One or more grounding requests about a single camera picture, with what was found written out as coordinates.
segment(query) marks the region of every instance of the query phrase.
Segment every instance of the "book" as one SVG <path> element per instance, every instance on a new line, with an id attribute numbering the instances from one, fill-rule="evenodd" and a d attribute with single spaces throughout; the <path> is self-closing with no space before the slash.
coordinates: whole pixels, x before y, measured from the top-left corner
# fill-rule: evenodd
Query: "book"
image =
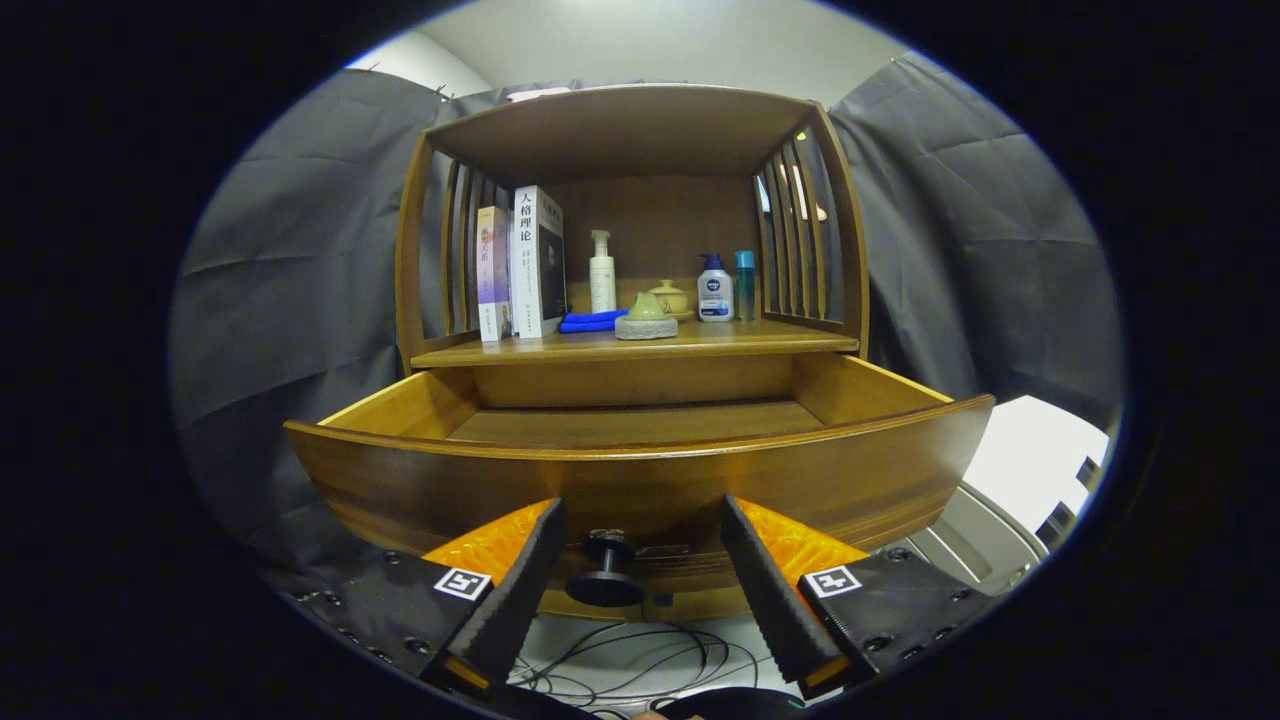
<path id="1" fill-rule="evenodd" d="M 568 311 L 564 288 L 564 218 L 547 191 L 527 186 L 516 191 L 511 218 L 516 236 L 515 293 L 520 337 L 556 332 Z"/>
<path id="2" fill-rule="evenodd" d="M 511 337 L 511 281 L 507 263 L 509 238 L 504 208 L 476 210 L 476 304 L 480 341 Z"/>
<path id="3" fill-rule="evenodd" d="M 516 293 L 516 223 L 507 223 L 507 281 L 511 288 L 511 334 L 520 334 L 520 297 Z"/>

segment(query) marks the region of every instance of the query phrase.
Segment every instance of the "blue cloth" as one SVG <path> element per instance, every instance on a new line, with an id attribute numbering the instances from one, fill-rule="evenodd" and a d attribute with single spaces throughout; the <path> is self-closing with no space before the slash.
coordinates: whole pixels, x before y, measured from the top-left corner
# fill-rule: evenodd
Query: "blue cloth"
<path id="1" fill-rule="evenodd" d="M 612 328 L 613 320 L 626 315 L 627 313 L 628 310 L 609 310 L 607 313 L 591 313 L 589 315 L 570 313 L 568 315 L 564 315 L 564 324 L 576 325 L 580 323 L 603 323 L 609 320 L 609 328 Z"/>
<path id="2" fill-rule="evenodd" d="M 595 331 L 612 331 L 614 320 L 616 319 L 603 320 L 603 322 L 599 322 L 599 323 L 561 323 L 561 332 L 562 333 L 589 333 L 589 332 L 595 332 Z"/>

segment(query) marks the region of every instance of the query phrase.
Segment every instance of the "open drawer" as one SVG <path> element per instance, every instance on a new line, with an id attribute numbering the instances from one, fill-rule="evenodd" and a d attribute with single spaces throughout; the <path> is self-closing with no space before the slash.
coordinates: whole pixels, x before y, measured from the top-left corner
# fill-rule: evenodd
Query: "open drawer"
<path id="1" fill-rule="evenodd" d="M 736 587 L 719 544 L 724 493 L 867 550 L 928 527 L 992 404 L 801 352 L 436 368 L 285 429 L 339 520 L 370 542 L 425 553 L 559 496 L 572 542 L 620 528 L 636 548 L 686 546 L 625 569 L 650 596 L 678 596 Z M 550 588 L 588 569 L 567 547 Z M 568 605 L 552 610 L 613 616 Z"/>

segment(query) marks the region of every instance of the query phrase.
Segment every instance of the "white wall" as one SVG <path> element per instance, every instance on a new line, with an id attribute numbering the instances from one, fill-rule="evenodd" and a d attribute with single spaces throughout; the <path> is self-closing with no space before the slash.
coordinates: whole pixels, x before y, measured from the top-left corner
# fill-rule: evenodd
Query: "white wall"
<path id="1" fill-rule="evenodd" d="M 402 77 L 431 90 L 443 85 L 440 92 L 456 97 L 493 90 L 453 53 L 413 31 L 393 37 L 347 67 L 361 70 L 372 68 L 374 72 Z"/>
<path id="2" fill-rule="evenodd" d="M 475 0 L 420 31 L 494 87 L 689 81 L 827 106 L 908 50 L 812 0 Z"/>

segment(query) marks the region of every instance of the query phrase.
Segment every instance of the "lotion bottle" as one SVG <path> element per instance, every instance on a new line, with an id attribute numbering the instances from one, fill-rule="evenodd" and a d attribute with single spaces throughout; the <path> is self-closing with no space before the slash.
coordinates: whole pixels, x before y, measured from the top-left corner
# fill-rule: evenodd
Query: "lotion bottle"
<path id="1" fill-rule="evenodd" d="M 727 323 L 733 319 L 733 278 L 724 272 L 719 252 L 703 252 L 707 263 L 698 275 L 698 319 Z"/>
<path id="2" fill-rule="evenodd" d="M 618 291 L 613 282 L 613 258 L 609 258 L 609 231 L 591 231 L 591 240 L 595 241 L 595 258 L 588 261 L 591 313 L 617 310 Z"/>

